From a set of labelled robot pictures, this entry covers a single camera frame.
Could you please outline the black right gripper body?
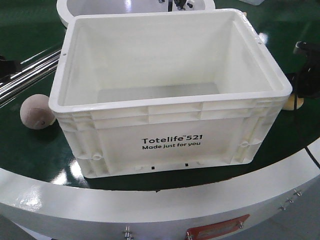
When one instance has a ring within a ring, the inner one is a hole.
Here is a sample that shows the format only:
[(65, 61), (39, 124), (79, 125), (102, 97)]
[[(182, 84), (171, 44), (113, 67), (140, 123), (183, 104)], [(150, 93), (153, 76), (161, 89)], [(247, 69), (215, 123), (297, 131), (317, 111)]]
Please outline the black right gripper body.
[(320, 97), (320, 45), (306, 41), (298, 41), (295, 54), (304, 54), (306, 62), (295, 74), (293, 91), (299, 98)]

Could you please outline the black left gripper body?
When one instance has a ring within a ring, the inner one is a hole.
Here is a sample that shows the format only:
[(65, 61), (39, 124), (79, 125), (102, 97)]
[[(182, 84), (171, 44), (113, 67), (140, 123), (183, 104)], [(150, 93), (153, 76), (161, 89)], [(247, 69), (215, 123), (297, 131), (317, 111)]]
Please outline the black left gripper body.
[(3, 55), (0, 56), (0, 79), (10, 80), (11, 76), (22, 70), (21, 63), (17, 60), (7, 60)]

